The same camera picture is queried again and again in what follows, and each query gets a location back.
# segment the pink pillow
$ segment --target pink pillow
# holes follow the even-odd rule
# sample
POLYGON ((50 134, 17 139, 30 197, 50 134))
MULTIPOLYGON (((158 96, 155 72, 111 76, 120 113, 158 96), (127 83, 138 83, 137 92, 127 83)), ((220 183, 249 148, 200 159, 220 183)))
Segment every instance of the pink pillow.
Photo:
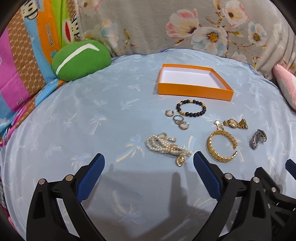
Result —
POLYGON ((296 110, 296 77, 279 64, 276 64, 272 70, 284 97, 296 110))

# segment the pearl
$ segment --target pearl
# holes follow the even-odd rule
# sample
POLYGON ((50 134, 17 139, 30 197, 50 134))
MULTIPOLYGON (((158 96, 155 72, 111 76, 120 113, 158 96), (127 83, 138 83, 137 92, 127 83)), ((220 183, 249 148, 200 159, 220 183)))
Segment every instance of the pearl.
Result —
POLYGON ((182 156, 185 160, 186 157, 190 157, 193 155, 193 153, 189 150, 187 150, 184 147, 174 145, 172 146, 172 142, 175 142, 177 139, 176 138, 169 138, 168 140, 164 140, 163 138, 157 136, 157 135, 152 135, 147 140, 145 141, 145 145, 147 149, 151 151, 155 151, 161 154, 171 154, 174 156, 182 156))

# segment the screw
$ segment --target screw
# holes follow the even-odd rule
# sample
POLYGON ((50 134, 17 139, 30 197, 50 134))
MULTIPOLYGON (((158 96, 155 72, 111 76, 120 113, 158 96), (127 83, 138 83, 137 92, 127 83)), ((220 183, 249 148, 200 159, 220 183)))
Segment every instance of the screw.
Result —
POLYGON ((40 179, 38 183, 39 183, 40 185, 44 184, 44 183, 45 183, 45 179, 40 179))
POLYGON ((224 176, 228 180, 232 179, 232 175, 230 173, 226 173, 224 176))
POLYGON ((260 182, 260 179, 258 177, 253 177, 253 181, 258 183, 258 182, 260 182))
POLYGON ((67 176, 65 177, 65 179, 66 179, 67 181, 72 181, 72 180, 73 180, 73 175, 67 175, 67 176))

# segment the pearl necklace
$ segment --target pearl necklace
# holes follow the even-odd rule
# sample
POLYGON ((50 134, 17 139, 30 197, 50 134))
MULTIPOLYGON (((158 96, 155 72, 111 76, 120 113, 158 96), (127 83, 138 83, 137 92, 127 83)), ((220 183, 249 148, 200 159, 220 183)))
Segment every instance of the pearl necklace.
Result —
POLYGON ((176 138, 168 138, 167 134, 163 132, 148 137, 145 145, 151 151, 176 156, 176 164, 182 166, 185 164, 186 158, 192 156, 193 153, 184 147, 172 144, 176 140, 176 138))

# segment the green pillow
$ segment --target green pillow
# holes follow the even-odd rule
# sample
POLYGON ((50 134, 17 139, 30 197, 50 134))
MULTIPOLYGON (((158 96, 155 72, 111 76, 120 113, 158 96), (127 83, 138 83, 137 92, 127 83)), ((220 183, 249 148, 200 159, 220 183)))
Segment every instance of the green pillow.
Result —
POLYGON ((92 74, 111 64, 108 49, 95 40, 73 42, 61 48, 52 59, 52 70, 64 81, 92 74))

